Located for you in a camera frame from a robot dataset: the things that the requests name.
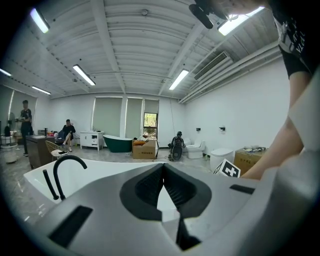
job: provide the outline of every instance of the white bathtub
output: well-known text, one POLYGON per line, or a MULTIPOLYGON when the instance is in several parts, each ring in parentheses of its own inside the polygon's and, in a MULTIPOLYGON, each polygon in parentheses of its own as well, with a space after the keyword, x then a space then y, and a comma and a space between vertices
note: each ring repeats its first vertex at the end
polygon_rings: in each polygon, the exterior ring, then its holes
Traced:
MULTIPOLYGON (((85 185, 103 177, 127 172, 143 166, 152 167, 156 164, 159 164, 159 162, 127 163, 94 161, 87 159, 82 160, 87 165, 87 169, 83 169, 81 164, 74 160, 65 160, 58 167, 59 181, 66 198, 85 185)), ((60 198, 57 200, 53 199, 53 195, 48 188, 43 174, 43 170, 47 170, 53 189, 59 196, 53 174, 54 165, 55 162, 51 162, 23 175, 24 179, 26 180, 27 187, 29 188, 31 195, 35 200, 35 203, 38 205, 38 207, 41 207, 43 214, 61 202, 60 198)), ((157 208, 163 212, 167 212, 169 215, 172 215, 176 209, 164 187, 159 195, 157 208)))

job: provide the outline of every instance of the air conditioning vent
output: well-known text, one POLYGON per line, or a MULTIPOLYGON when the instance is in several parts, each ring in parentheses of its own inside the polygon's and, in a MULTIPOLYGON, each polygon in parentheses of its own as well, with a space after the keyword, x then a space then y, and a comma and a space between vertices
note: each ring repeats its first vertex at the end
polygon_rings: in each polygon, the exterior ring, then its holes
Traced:
POLYGON ((206 76, 207 73, 211 73, 212 71, 217 69, 219 66, 226 63, 228 60, 231 60, 231 58, 225 52, 220 53, 208 65, 206 65, 203 69, 201 69, 200 72, 194 76, 194 79, 198 81, 203 76, 206 76))

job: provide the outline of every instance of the smoke detector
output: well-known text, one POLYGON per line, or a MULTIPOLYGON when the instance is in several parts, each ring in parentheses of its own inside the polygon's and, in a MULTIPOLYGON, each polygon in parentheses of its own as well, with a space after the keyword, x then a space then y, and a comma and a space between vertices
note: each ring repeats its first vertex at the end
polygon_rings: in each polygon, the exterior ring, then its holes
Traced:
POLYGON ((141 14, 142 14, 143 16, 147 16, 148 13, 149 13, 149 12, 148 12, 147 9, 143 9, 142 12, 141 12, 141 14))

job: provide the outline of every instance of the ceiling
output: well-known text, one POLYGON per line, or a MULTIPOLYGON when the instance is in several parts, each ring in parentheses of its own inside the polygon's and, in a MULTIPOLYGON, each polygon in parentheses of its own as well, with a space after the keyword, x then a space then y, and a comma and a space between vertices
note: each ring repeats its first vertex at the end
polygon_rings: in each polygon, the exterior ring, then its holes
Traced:
POLYGON ((48 0, 37 10, 50 29, 42 33, 31 17, 17 31, 0 68, 2 84, 51 98, 100 92, 161 95, 181 99, 194 75, 225 51, 234 62, 278 38, 272 13, 264 9, 227 36, 210 15, 206 29, 189 11, 192 0, 48 0), (96 83, 89 85, 74 65, 96 83), (182 69, 192 71, 169 90, 182 69))

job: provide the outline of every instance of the cardboard box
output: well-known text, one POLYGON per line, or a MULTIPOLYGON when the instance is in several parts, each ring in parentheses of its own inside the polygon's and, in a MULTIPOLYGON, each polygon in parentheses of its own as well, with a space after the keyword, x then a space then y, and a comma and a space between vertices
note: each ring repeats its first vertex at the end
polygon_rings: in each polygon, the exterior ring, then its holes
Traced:
POLYGON ((264 155, 265 151, 246 152, 243 148, 237 150, 234 156, 233 164, 241 170, 241 176, 253 167, 264 155))
POLYGON ((156 139, 148 140, 143 145, 133 145, 132 157, 134 159, 155 159, 158 155, 158 148, 158 141, 156 139))

